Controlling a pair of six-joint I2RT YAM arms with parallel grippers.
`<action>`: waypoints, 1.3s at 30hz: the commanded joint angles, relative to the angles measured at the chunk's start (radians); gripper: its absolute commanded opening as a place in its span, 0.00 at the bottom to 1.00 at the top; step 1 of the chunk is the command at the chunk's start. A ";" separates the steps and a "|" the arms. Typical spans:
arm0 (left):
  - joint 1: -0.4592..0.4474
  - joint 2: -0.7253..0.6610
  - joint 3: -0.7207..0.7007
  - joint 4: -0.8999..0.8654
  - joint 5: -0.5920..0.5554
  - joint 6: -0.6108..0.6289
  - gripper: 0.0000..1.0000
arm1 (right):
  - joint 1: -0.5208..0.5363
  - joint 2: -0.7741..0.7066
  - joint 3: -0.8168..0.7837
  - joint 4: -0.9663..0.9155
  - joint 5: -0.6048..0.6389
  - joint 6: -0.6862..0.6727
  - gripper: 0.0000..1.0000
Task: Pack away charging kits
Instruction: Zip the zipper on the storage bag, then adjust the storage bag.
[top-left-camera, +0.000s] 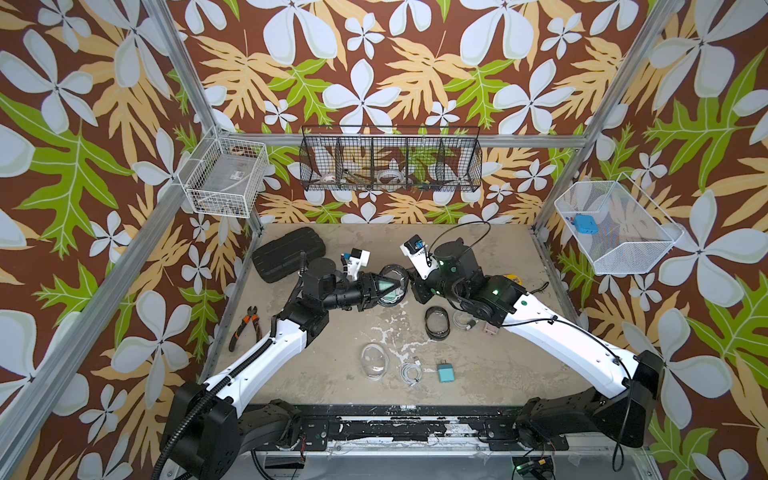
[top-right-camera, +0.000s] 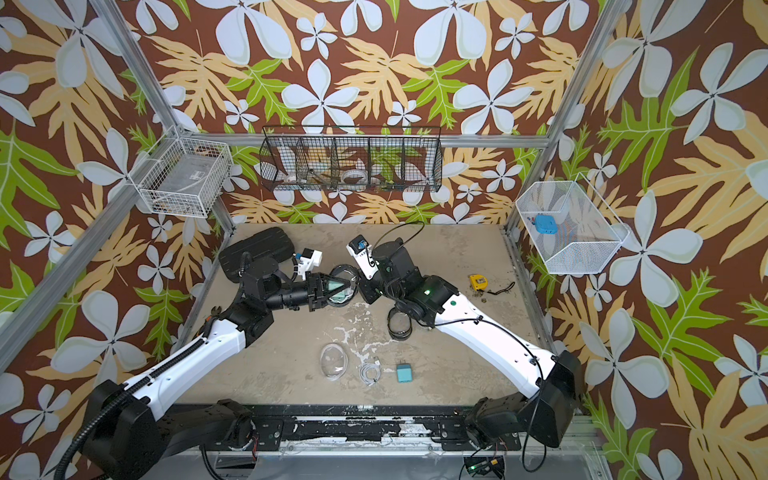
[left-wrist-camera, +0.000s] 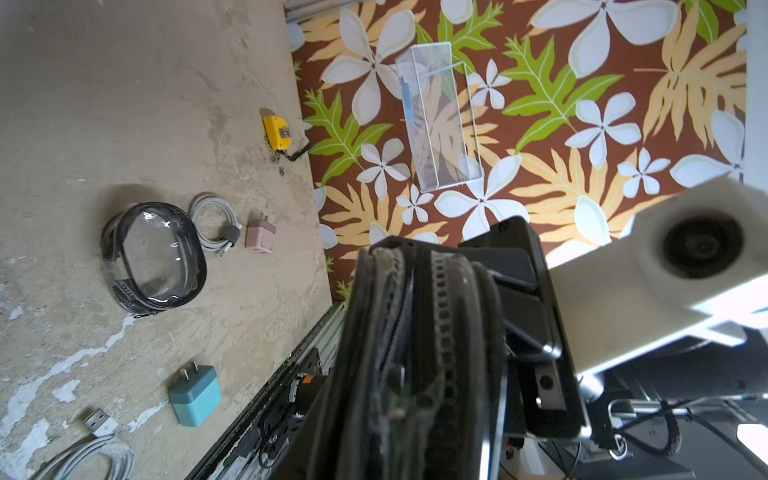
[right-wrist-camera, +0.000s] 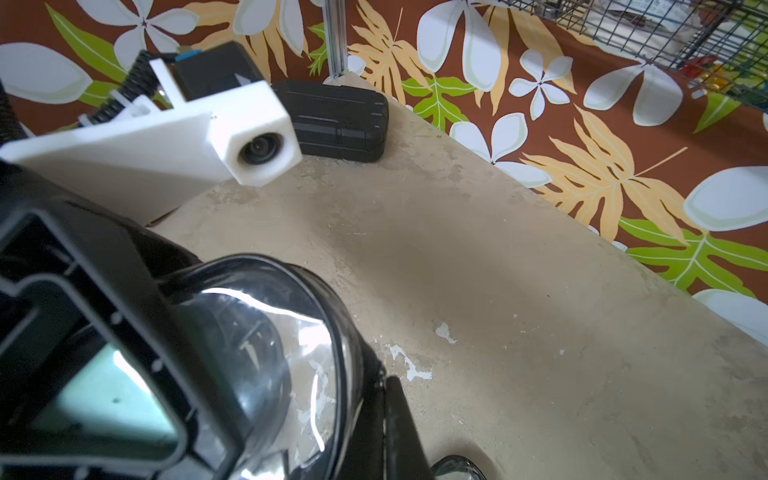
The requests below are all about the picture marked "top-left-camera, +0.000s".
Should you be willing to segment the green charger plug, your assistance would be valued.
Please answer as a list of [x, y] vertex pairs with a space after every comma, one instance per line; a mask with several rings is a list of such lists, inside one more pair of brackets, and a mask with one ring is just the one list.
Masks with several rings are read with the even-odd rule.
[[396, 287], [388, 292], [384, 299], [388, 302], [395, 302], [401, 296], [401, 293], [402, 289], [400, 287]]

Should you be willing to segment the pink charger plug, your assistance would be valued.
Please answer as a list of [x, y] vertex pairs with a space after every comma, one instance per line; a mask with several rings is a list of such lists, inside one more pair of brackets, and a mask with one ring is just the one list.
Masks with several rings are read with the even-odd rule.
[[486, 323], [485, 326], [483, 327], [483, 332], [488, 335], [495, 336], [499, 332], [499, 328]]

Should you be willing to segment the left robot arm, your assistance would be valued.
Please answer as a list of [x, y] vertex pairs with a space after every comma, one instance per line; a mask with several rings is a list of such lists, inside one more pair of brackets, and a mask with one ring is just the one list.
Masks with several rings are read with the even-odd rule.
[[282, 400], [249, 410], [255, 394], [319, 336], [330, 311], [396, 305], [408, 281], [406, 274], [393, 278], [385, 272], [363, 272], [348, 281], [329, 258], [303, 266], [286, 304], [272, 317], [269, 334], [220, 373], [202, 383], [188, 382], [174, 395], [152, 478], [161, 478], [173, 461], [184, 479], [220, 479], [248, 450], [293, 445], [300, 411]]

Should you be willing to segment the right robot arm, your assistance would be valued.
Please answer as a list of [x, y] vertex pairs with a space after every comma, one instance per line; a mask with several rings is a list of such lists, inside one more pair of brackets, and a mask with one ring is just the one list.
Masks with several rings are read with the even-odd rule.
[[664, 377], [659, 355], [612, 345], [512, 279], [484, 274], [461, 239], [429, 250], [415, 235], [400, 249], [412, 264], [412, 291], [420, 303], [440, 296], [455, 309], [528, 340], [590, 383], [577, 394], [528, 400], [514, 421], [520, 443], [540, 447], [566, 434], [597, 432], [619, 445], [643, 445]]

